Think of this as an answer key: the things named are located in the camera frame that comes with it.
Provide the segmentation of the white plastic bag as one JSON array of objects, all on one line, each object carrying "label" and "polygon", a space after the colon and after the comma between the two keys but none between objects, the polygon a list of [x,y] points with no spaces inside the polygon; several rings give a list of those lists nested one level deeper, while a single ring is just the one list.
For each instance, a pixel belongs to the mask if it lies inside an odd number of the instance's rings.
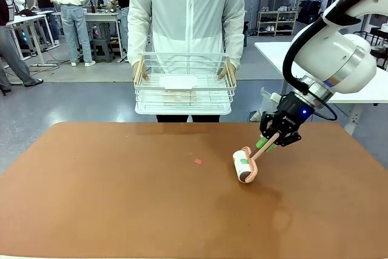
[{"label": "white plastic bag", "polygon": [[261,106],[258,110],[252,111],[249,114],[249,122],[259,123],[261,121],[262,116],[264,115],[264,112],[274,113],[281,100],[280,94],[276,92],[269,93],[265,90],[264,87],[261,88],[260,93],[262,97]]}]

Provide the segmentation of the person's right forearm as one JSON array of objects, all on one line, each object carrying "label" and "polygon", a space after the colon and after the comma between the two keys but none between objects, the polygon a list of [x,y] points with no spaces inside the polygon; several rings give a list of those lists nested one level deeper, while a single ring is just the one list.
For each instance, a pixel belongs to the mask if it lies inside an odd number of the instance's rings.
[{"label": "person's right forearm", "polygon": [[135,24],[128,26],[128,51],[127,60],[131,66],[140,60],[140,57],[145,52],[148,46],[150,23]]}]

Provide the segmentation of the white wire dish rack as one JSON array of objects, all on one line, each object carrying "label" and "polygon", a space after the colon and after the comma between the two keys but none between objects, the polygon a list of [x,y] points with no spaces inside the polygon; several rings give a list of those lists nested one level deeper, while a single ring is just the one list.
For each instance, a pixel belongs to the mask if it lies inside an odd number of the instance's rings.
[{"label": "white wire dish rack", "polygon": [[227,55],[224,53],[156,53],[145,52],[140,60],[144,61],[148,80],[140,79],[133,83],[137,101],[166,103],[162,100],[163,88],[159,80],[166,75],[190,75],[198,79],[189,103],[231,103],[235,95],[236,83],[225,76],[218,79]]}]

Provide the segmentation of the black bags pile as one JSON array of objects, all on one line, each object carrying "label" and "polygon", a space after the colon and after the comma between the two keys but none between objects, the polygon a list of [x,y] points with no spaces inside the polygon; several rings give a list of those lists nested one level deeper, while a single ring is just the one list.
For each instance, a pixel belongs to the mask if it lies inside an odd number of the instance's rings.
[{"label": "black bags pile", "polygon": [[303,24],[311,24],[319,18],[321,8],[320,0],[305,0],[299,5],[297,21]]}]

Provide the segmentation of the white background desk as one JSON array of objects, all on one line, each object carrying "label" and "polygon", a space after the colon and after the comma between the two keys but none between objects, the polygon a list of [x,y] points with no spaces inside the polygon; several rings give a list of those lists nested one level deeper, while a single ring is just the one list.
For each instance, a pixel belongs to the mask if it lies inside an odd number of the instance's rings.
[{"label": "white background desk", "polygon": [[8,31],[11,33],[12,40],[16,46],[16,50],[19,55],[19,58],[23,61],[26,61],[32,58],[32,56],[23,56],[15,31],[17,31],[17,29],[20,29],[22,32],[25,32],[26,38],[28,41],[32,37],[32,45],[33,45],[32,52],[36,53],[37,54],[36,56],[38,57],[38,62],[32,64],[31,65],[32,67],[43,67],[43,68],[53,69],[58,66],[57,64],[51,64],[44,60],[40,42],[38,41],[38,34],[36,32],[36,27],[35,27],[35,24],[38,24],[41,19],[44,20],[45,25],[47,27],[49,39],[51,42],[51,46],[47,47],[48,52],[60,46],[59,44],[56,45],[53,39],[52,32],[50,30],[50,25],[47,19],[48,13],[53,13],[53,11],[39,12],[35,16],[15,16],[14,20],[8,22],[5,26],[8,29]]}]

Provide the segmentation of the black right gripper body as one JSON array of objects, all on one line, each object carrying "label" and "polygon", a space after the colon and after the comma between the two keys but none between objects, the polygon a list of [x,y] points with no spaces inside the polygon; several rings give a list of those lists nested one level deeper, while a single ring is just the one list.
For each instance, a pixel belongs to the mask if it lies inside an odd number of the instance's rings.
[{"label": "black right gripper body", "polygon": [[281,98],[273,115],[270,128],[281,134],[297,132],[300,126],[313,115],[315,108],[301,99],[295,92]]}]

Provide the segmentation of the person's left forearm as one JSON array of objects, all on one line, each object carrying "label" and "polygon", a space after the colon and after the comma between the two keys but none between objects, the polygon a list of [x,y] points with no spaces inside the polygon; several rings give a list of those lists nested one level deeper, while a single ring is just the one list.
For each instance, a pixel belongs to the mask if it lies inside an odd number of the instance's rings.
[{"label": "person's left forearm", "polygon": [[240,67],[240,59],[244,48],[244,22],[229,24],[224,28],[225,53],[230,63],[236,68]]}]

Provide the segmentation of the white plastic utensil holder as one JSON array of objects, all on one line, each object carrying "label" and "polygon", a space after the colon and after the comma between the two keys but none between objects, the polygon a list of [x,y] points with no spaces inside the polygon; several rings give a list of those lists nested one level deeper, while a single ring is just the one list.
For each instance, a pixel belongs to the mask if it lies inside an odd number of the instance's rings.
[{"label": "white plastic utensil holder", "polygon": [[190,75],[166,75],[159,80],[162,100],[167,103],[189,103],[198,79]]}]

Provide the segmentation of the white plastic drain tray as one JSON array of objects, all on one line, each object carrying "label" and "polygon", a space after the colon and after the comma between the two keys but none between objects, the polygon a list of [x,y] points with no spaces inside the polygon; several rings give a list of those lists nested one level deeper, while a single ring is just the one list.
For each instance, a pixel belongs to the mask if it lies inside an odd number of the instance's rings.
[{"label": "white plastic drain tray", "polygon": [[135,112],[140,115],[228,115],[231,103],[151,103],[137,101]]}]

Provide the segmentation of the grey background work table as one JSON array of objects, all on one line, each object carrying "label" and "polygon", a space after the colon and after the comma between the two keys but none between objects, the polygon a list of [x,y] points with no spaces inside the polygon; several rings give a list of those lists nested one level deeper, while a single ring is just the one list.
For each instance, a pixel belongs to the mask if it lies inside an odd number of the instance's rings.
[{"label": "grey background work table", "polygon": [[120,54],[121,58],[124,57],[124,47],[122,44],[122,39],[121,39],[121,31],[120,31],[120,16],[118,12],[102,12],[102,13],[92,13],[92,12],[87,12],[85,14],[85,20],[87,22],[111,22],[115,24],[116,27],[116,32],[118,36],[118,44],[119,44],[119,49],[120,49]]}]

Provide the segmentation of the large white side table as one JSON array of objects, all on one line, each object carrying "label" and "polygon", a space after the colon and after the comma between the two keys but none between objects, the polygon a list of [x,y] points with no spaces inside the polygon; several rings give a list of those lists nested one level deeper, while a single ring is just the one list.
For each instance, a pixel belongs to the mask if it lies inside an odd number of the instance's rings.
[{"label": "large white side table", "polygon": [[[288,89],[288,83],[283,78],[283,60],[290,42],[256,42],[255,47],[277,69],[282,77],[281,94]],[[329,103],[334,104],[388,104],[388,72],[377,68],[375,77],[358,93],[334,94]]]}]

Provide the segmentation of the pink lint roller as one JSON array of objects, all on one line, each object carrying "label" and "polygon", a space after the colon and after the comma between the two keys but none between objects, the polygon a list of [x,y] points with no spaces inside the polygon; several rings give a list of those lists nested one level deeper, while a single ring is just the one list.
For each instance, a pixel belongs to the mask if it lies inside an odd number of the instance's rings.
[{"label": "pink lint roller", "polygon": [[261,135],[254,149],[245,146],[233,154],[233,163],[240,183],[251,183],[255,179],[258,174],[257,159],[271,149],[278,138],[279,133],[269,139]]}]

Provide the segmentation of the person in black T-shirt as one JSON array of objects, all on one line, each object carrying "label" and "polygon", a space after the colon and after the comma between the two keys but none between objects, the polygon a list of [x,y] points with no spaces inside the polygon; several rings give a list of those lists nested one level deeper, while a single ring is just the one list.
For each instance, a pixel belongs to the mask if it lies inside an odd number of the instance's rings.
[{"label": "person in black T-shirt", "polygon": [[48,25],[45,25],[43,30],[44,34],[47,40],[50,39],[48,27],[50,27],[50,30],[52,32],[52,38],[54,40],[54,45],[59,45],[59,30],[58,30],[58,23],[56,20],[55,15],[53,12],[55,11],[54,3],[52,3],[51,0],[33,0],[33,8],[39,8],[40,11],[46,12],[46,11],[52,11],[52,13],[46,14],[48,19]]}]

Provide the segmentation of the grey plastic step stool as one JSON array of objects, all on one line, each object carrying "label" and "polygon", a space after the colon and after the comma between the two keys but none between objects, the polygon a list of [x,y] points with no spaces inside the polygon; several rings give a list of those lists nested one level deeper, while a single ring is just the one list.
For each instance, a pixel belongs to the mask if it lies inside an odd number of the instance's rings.
[{"label": "grey plastic step stool", "polygon": [[108,39],[92,39],[91,48],[94,61],[112,62],[115,58],[112,45]]}]

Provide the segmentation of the wooden shoe rack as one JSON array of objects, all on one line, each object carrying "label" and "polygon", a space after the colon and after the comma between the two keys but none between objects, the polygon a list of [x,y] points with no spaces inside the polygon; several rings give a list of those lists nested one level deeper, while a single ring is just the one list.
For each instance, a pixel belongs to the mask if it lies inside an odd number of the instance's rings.
[{"label": "wooden shoe rack", "polygon": [[297,11],[259,12],[257,22],[258,35],[292,35],[295,30],[297,17]]}]

